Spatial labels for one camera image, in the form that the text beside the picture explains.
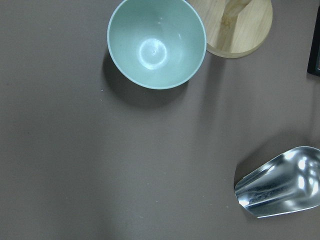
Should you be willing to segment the mint green bowl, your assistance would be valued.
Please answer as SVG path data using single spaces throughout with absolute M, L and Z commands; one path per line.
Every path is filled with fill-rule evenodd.
M 106 32 L 109 55 L 131 82 L 166 90 L 190 80 L 207 48 L 204 24 L 185 0 L 124 0 Z

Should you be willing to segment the dark framed tray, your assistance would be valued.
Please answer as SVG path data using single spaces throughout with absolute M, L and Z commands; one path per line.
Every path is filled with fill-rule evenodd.
M 315 22 L 312 44 L 309 54 L 307 72 L 311 75 L 320 76 L 320 19 Z

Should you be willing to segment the metal scoop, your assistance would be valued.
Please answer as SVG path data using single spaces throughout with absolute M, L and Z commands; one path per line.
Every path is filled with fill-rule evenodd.
M 234 188 L 238 203 L 257 218 L 320 205 L 320 151 L 292 148 L 243 177 Z

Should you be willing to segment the wooden cup tree stand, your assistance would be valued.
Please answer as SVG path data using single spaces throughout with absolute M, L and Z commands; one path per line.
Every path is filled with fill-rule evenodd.
M 189 0 L 206 32 L 206 50 L 235 59 L 256 51 L 273 22 L 270 0 Z

